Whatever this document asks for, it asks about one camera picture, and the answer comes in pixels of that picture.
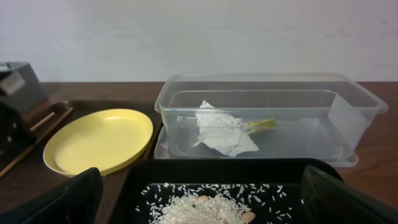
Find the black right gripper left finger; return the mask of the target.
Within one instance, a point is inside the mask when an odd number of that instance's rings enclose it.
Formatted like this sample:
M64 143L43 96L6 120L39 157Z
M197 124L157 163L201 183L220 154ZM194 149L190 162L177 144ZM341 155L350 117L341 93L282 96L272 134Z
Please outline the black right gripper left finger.
M2 213L1 224L93 223L102 193L101 174L92 167L63 185Z

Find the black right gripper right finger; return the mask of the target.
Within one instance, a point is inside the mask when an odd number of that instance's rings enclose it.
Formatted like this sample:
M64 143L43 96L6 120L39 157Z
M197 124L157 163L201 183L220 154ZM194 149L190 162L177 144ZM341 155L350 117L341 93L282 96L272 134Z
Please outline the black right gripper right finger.
M303 206L310 223L397 224L397 209L306 166L302 176Z

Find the yellow plate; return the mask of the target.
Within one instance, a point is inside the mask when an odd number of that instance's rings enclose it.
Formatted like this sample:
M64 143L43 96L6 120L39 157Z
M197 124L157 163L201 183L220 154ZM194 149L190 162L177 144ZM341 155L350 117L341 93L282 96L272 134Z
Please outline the yellow plate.
M92 167L106 176L138 160L153 133L153 122L140 111L103 110L57 131L44 147L43 160L50 170L66 177Z

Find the wooden chopstick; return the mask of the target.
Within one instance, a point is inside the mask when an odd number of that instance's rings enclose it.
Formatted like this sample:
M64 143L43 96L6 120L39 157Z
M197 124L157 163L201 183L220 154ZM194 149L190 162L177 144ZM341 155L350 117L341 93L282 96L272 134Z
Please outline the wooden chopstick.
M23 160L39 143L41 143L59 124L64 121L73 111L73 108L68 108L64 114L59 117L53 124L50 125L48 129L46 129L33 144L24 149L14 160L12 160L2 171L1 178L7 175L21 160Z
M51 112L50 114L48 114L46 117L44 117L43 119L41 119L39 122L37 122L35 125L33 125L29 131L30 132L34 132L36 131L39 127L41 127L44 123L46 123L48 120L50 120L53 116L55 115L54 112Z

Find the green foil wrapper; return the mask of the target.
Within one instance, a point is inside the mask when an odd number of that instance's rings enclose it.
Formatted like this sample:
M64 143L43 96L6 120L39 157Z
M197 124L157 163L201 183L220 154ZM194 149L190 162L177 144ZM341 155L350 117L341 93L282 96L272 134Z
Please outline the green foil wrapper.
M276 119L265 119L262 121L252 121L246 123L245 132L248 134L254 134L258 132L267 131L272 128L277 127L277 120Z

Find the white napkin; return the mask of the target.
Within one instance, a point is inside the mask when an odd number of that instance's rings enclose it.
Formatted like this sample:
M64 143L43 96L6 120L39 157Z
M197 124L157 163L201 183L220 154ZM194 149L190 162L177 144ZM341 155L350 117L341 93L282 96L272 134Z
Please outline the white napkin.
M236 157L244 152L259 151L249 136L249 126L242 122L242 119L220 110L215 110L215 113L197 112L195 116L199 135L192 147L203 143L229 157Z

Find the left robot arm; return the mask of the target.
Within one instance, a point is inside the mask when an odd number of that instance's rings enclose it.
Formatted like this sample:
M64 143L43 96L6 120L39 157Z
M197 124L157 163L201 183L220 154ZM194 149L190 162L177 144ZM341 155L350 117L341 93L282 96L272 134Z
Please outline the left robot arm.
M1 63L1 170L37 137L24 118L47 99L28 62Z

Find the black food waste tray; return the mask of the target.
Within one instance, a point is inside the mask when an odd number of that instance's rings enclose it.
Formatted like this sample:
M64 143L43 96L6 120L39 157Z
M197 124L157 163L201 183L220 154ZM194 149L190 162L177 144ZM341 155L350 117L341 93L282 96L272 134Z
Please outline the black food waste tray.
M110 223L159 223L166 206L185 195L220 195L255 214L254 223L306 223L301 178L316 159L148 160L131 168Z

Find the clear plastic bin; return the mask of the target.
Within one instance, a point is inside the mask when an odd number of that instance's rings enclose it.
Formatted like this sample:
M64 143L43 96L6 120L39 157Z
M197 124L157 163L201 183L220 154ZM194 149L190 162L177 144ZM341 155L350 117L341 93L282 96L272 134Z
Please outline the clear plastic bin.
M155 102L169 152L197 158L314 158L342 161L374 118L386 112L379 97L339 74L178 75ZM276 119L277 127L250 134L259 151L229 157L197 141L195 114L220 110L242 122Z

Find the pile of rice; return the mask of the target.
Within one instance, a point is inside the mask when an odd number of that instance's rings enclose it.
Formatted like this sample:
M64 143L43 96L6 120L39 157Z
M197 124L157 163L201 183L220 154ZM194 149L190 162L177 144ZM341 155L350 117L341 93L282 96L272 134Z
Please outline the pile of rice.
M306 223L297 184L149 184L139 190L134 223Z

